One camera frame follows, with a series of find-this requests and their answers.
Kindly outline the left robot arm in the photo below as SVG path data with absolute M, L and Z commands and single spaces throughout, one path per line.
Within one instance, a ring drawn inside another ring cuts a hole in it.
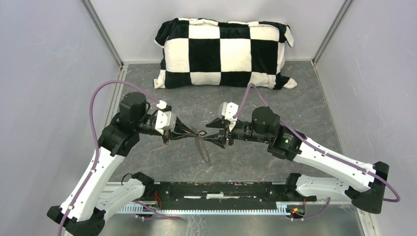
M 60 229 L 73 236 L 97 236 L 106 221 L 132 201 L 153 199 L 158 205 L 154 180 L 143 173 L 133 174 L 127 183 L 105 198 L 100 195 L 115 169 L 139 142 L 140 135 L 160 136 L 165 144 L 170 140 L 199 138 L 204 131 L 194 131 L 184 125 L 171 107 L 159 104 L 149 113 L 150 104 L 139 92 L 127 94 L 119 111 L 96 139 L 92 160 L 68 198 L 48 210 L 48 217 Z

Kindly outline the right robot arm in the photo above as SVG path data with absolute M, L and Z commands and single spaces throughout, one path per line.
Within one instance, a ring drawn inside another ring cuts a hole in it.
M 284 187 L 284 195 L 291 201 L 300 197 L 349 199 L 366 212 L 379 214 L 385 195 L 385 182 L 389 165 L 378 161 L 374 164 L 357 161 L 332 151 L 298 131 L 292 131 L 280 123 L 280 116 L 270 107 L 258 107 L 252 112 L 251 121 L 241 121 L 232 116 L 237 105 L 226 104 L 221 115 L 206 124 L 218 128 L 218 134 L 206 140 L 225 148 L 235 140 L 267 144 L 272 156 L 314 167 L 329 177 L 309 177 L 291 174 Z

